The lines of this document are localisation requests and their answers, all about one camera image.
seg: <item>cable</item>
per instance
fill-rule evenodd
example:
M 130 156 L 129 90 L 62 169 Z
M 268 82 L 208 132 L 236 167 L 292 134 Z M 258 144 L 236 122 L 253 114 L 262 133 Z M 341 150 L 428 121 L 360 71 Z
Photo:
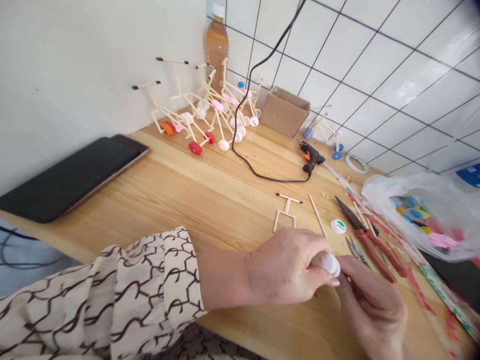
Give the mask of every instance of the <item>cable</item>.
M 51 262 L 45 262 L 45 263 L 39 263 L 39 262 L 9 262 L 7 261 L 7 258 L 5 257 L 5 248 L 8 247 L 9 245 L 7 244 L 10 238 L 14 235 L 13 233 L 9 233 L 5 240 L 0 244 L 0 260 L 2 261 L 0 263 L 0 266 L 6 266 L 11 269 L 16 269 L 16 270 L 35 270 L 35 269 L 40 269 L 44 268 L 50 265 L 53 265 L 55 263 L 58 263 L 59 261 L 63 260 L 65 256 L 61 256 L 58 259 L 51 261 Z
M 304 4 L 307 0 L 302 0 L 300 6 L 298 7 L 298 9 L 296 10 L 296 13 L 295 13 L 295 16 L 293 17 L 293 19 L 291 20 L 290 24 L 288 24 L 288 26 L 286 27 L 285 31 L 283 32 L 283 34 L 280 36 L 280 39 L 278 39 L 278 42 L 276 43 L 276 45 L 273 47 L 273 50 L 271 51 L 271 53 L 266 57 L 264 58 L 262 61 L 260 61 L 258 64 L 256 64 L 255 66 L 253 66 L 250 70 L 250 74 L 248 75 L 248 79 L 247 79 L 247 84 L 246 84 L 246 91 L 245 91 L 245 96 L 243 97 L 243 99 L 240 101 L 240 104 L 238 104 L 238 106 L 236 107 L 235 109 L 235 131 L 233 133 L 233 138 L 235 139 L 236 136 L 237 136 L 237 126 L 238 126 L 238 123 L 237 123 L 237 113 L 239 112 L 239 108 L 242 106 L 242 104 L 245 102 L 245 100 L 247 99 L 247 96 L 249 94 L 249 90 L 250 90 L 250 82 L 252 81 L 252 71 L 259 67 L 260 65 L 262 65 L 263 63 L 265 63 L 266 61 L 268 61 L 273 54 L 275 54 L 275 51 L 277 51 L 278 47 L 280 46 L 280 43 L 282 42 L 282 40 L 284 39 L 285 35 L 287 35 L 287 33 L 290 31 L 290 29 L 292 28 L 292 26 L 294 25 L 294 22 L 295 20 L 297 20 L 297 17 L 299 16 L 300 14 L 300 11 L 302 10 L 302 8 L 304 7 Z M 281 179 L 275 179 L 275 178 L 271 178 L 271 177 L 268 177 L 268 176 L 264 176 L 264 175 L 260 175 L 259 173 L 257 173 L 254 168 L 252 167 L 252 165 L 250 165 L 249 161 L 244 158 L 242 155 L 240 155 L 236 150 L 235 150 L 235 141 L 232 141 L 231 142 L 231 149 L 233 150 L 233 152 L 235 153 L 235 155 L 237 155 L 240 159 L 242 159 L 244 162 L 246 162 L 246 164 L 248 165 L 248 167 L 250 168 L 251 172 L 254 173 L 256 176 L 258 176 L 259 178 L 262 178 L 262 179 L 266 179 L 266 180 L 271 180 L 271 181 L 275 181 L 275 182 L 278 182 L 278 183 L 305 183 L 307 182 L 310 177 L 312 176 L 312 172 L 309 172 L 308 173 L 308 177 L 305 179 L 305 180 L 281 180 Z
M 22 234 L 16 232 L 15 230 L 10 230 L 10 229 L 7 229 L 6 227 L 3 227 L 3 226 L 0 226 L 0 231 L 3 231 L 4 233 L 7 233 L 7 234 L 15 235 L 17 238 L 39 241 L 36 237 L 22 235 Z

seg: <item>person's hand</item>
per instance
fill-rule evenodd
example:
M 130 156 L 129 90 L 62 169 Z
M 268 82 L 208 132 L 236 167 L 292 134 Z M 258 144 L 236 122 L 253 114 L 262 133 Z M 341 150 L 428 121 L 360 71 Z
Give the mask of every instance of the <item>person's hand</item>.
M 404 359 L 408 312 L 398 292 L 353 256 L 337 259 L 341 309 L 366 354 L 372 360 Z
M 311 264 L 319 252 L 332 253 L 323 237 L 307 229 L 282 228 L 251 253 L 248 278 L 256 304 L 293 304 L 311 299 L 322 285 L 340 283 Z
M 311 299 L 322 285 L 339 281 L 311 264 L 319 252 L 333 251 L 310 230 L 282 228 L 255 251 L 206 249 L 197 253 L 200 291 L 206 310 Z

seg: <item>patterned sleeve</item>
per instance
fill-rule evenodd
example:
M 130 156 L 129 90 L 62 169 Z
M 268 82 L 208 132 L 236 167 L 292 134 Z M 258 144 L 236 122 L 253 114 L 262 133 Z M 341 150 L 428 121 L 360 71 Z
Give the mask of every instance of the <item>patterned sleeve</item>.
M 179 227 L 0 299 L 0 359 L 135 359 L 163 352 L 204 314 L 196 254 Z

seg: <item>amber plastic bottle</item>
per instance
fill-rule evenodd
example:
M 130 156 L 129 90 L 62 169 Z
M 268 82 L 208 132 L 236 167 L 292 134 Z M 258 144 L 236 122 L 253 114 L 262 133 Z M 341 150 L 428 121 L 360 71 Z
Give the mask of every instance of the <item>amber plastic bottle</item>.
M 206 57 L 210 66 L 207 68 L 209 76 L 216 68 L 211 87 L 220 93 L 222 86 L 220 81 L 223 77 L 222 62 L 229 56 L 229 36 L 224 25 L 225 8 L 216 3 L 212 5 L 213 20 L 206 31 Z

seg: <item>white bottle cap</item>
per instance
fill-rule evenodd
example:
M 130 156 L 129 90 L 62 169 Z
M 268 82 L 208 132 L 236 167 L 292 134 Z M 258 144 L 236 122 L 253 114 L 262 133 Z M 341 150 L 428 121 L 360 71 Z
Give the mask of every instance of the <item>white bottle cap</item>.
M 221 5 L 218 5 L 216 2 L 211 5 L 211 12 L 213 15 L 218 16 L 219 18 L 225 19 L 225 8 Z
M 311 264 L 327 270 L 336 278 L 340 275 L 340 263 L 331 252 L 321 251 L 313 257 Z
M 330 226 L 335 234 L 345 234 L 347 232 L 344 222 L 339 219 L 332 220 Z

